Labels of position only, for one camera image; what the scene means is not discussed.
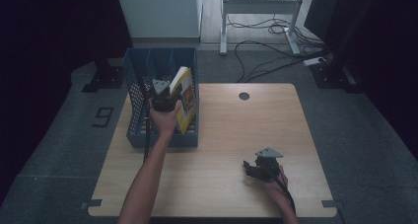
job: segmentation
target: book cover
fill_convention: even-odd
[[[196,99],[191,69],[181,66],[170,84],[170,93],[181,85],[181,107],[177,114],[177,129],[184,134],[196,115]]]

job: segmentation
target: gray carpet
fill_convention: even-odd
[[[248,72],[278,56],[273,51],[240,51]],[[200,83],[235,83],[242,69],[234,53],[198,51]],[[267,65],[277,67],[289,59]],[[116,223],[91,217],[89,203],[127,95],[121,89],[81,93],[94,64],[73,73],[73,87],[0,210],[0,223]],[[418,223],[418,163],[379,111],[363,94],[318,89],[311,70],[295,64],[251,83],[295,85],[320,161],[340,215],[303,218],[302,223]],[[107,127],[96,118],[113,108]],[[278,223],[277,219],[164,219],[154,223]]]

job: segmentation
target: white wall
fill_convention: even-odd
[[[200,37],[202,0],[119,0],[131,37]]]

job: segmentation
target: light wood desk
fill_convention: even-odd
[[[243,101],[239,94],[246,92]],[[332,217],[332,200],[295,87],[291,84],[200,84],[197,148],[172,149],[166,156],[153,216],[280,216],[262,186],[244,173],[255,152],[272,147],[289,178],[299,217]],[[143,150],[126,138],[131,118],[127,97],[89,207],[93,216],[118,216],[142,164]]]

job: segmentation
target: blue plastic bin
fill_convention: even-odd
[[[170,147],[197,147],[199,131],[199,87],[197,78],[197,55],[195,48],[128,48],[123,59],[129,97],[132,103],[132,117],[127,138],[133,147],[145,147],[144,95],[153,79],[171,81],[180,66],[190,67],[193,75],[197,113],[187,132],[175,132]],[[151,146],[158,138],[158,132],[151,130]]]

